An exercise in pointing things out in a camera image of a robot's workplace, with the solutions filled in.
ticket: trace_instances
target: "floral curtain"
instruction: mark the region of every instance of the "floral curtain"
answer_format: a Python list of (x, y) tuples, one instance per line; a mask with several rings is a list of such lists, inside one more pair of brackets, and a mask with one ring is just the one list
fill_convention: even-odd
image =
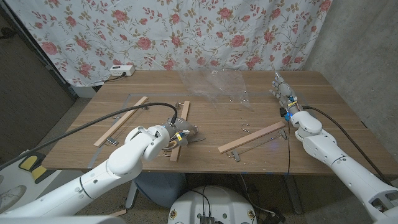
[(331, 0), (6, 0), (61, 75), (102, 85), (136, 70), (299, 70)]

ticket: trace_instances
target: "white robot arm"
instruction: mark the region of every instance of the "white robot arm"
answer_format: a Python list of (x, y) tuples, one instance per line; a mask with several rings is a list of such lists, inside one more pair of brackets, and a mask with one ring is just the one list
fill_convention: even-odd
[(302, 111), (293, 89), (275, 72), (270, 92), (279, 99), (287, 113), (287, 119), (298, 128), (295, 136), (303, 142), (305, 151), (330, 167), (352, 193), (362, 202), (373, 221), (398, 217), (398, 189), (385, 184), (370, 171), (357, 163), (337, 146), (336, 139), (308, 112)]
[[(182, 130), (197, 131), (181, 118), (178, 124), (168, 122), (148, 129), (139, 126), (127, 135), (125, 144), (99, 166), (27, 205), (1, 214), (0, 218), (74, 215), (105, 192), (136, 178), (142, 170), (141, 158), (153, 160), (169, 144), (170, 137)], [(187, 135), (183, 135), (178, 143), (184, 145), (186, 138)]]

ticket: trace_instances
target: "wooden stick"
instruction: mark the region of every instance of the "wooden stick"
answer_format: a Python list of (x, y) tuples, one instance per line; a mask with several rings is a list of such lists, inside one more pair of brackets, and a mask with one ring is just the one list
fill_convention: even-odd
[[(181, 112), (181, 118), (183, 118), (184, 120), (187, 120), (188, 109), (189, 109), (189, 101), (185, 101), (184, 107), (182, 108), (182, 112)], [(170, 162), (177, 161), (178, 155), (180, 154), (180, 148), (181, 148), (181, 146), (177, 146), (175, 149), (173, 149), (172, 155), (170, 156)]]
[[(148, 97), (143, 96), (141, 98), (141, 100), (139, 100), (135, 106), (139, 106), (144, 104), (146, 101), (148, 100)], [(105, 132), (105, 134), (103, 134), (95, 143), (94, 145), (99, 147), (100, 145), (104, 144), (104, 142), (106, 141), (106, 138), (110, 137), (113, 133), (115, 133), (116, 130), (118, 130), (120, 128), (120, 126), (122, 126), (130, 117), (132, 114), (134, 114), (134, 112), (136, 112), (137, 110), (131, 110), (131, 111), (127, 111), (120, 119), (118, 122), (116, 122), (114, 125), (112, 125), (112, 127)]]
[(110, 215), (110, 216), (116, 217), (116, 216), (124, 215), (124, 214), (126, 214), (126, 213), (127, 213), (127, 210), (126, 210), (126, 209), (123, 209), (123, 210), (121, 210), (121, 211), (118, 211), (118, 212), (115, 212), (115, 213), (112, 213), (112, 214), (109, 214), (109, 215)]
[(224, 152), (228, 152), (229, 150), (232, 150), (236, 147), (242, 146), (243, 144), (253, 141), (259, 137), (265, 136), (266, 134), (269, 134), (273, 131), (283, 128), (284, 126), (285, 126), (285, 124), (283, 122), (279, 121), (278, 123), (268, 126), (266, 128), (263, 128), (259, 131), (256, 131), (255, 133), (251, 133), (245, 137), (242, 137), (242, 138), (232, 141), (228, 144), (225, 144), (224, 146), (220, 146), (218, 148), (218, 150), (220, 151), (220, 154), (222, 154)]

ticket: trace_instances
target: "wooden table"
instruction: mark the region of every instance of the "wooden table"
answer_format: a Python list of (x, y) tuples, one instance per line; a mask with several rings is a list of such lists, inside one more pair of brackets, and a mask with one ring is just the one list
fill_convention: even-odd
[[(254, 112), (223, 110), (218, 113), (204, 97), (191, 95), (182, 84), (177, 72), (145, 71), (135, 72), (132, 77), (105, 84), (73, 122), (70, 129), (120, 110), (129, 94), (130, 99), (126, 106), (134, 105), (142, 96), (148, 96), (150, 102), (165, 102), (173, 105), (176, 101), (182, 103), (189, 100), (191, 105), (187, 120), (199, 127), (199, 137), (204, 137), (206, 140), (182, 147), (178, 162), (170, 162), (169, 157), (160, 153), (153, 161), (144, 162), (144, 171), (284, 174), (287, 172), (289, 153), (288, 141), (281, 138), (241, 154), (241, 162), (235, 162), (234, 159), (228, 158), (226, 154), (220, 154), (217, 150), (218, 146), (247, 135), (248, 133), (242, 130), (242, 125), (250, 132), (254, 132), (278, 121), (284, 121), (279, 116), (280, 105), (277, 99), (268, 92), (271, 81), (274, 79), (274, 72), (242, 72), (242, 74)], [(347, 130), (384, 174), (398, 174), (397, 162), (361, 123), (321, 73), (281, 72), (281, 74), (295, 90), (302, 105), (310, 105), (329, 114)], [(317, 112), (310, 112), (322, 122), (325, 130), (334, 135), (339, 147), (374, 172), (331, 121)], [(148, 128), (163, 124), (172, 115), (173, 111), (170, 108), (161, 106), (153, 106), (149, 110), (142, 110), (141, 113), (138, 111), (113, 137), (122, 144), (128, 132), (136, 126), (142, 125)], [(43, 161), (43, 166), (48, 169), (88, 170), (88, 164), (98, 150), (93, 145), (94, 142), (109, 129), (113, 122), (113, 118), (107, 119), (60, 140)], [(326, 165), (304, 151), (302, 143), (294, 136), (295, 128), (292, 126), (290, 128), (290, 173), (332, 174)], [(265, 141), (274, 135), (275, 133), (268, 134), (260, 141)], [(253, 146), (255, 143), (256, 141), (243, 147)], [(105, 161), (116, 148), (118, 147), (103, 146), (94, 166)]]

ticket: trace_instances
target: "plastic wrap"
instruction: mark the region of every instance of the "plastic wrap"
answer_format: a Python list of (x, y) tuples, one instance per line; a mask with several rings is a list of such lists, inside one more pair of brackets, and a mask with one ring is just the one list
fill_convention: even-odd
[(235, 70), (182, 70), (180, 78), (188, 91), (204, 96), (217, 111), (253, 111), (242, 73)]

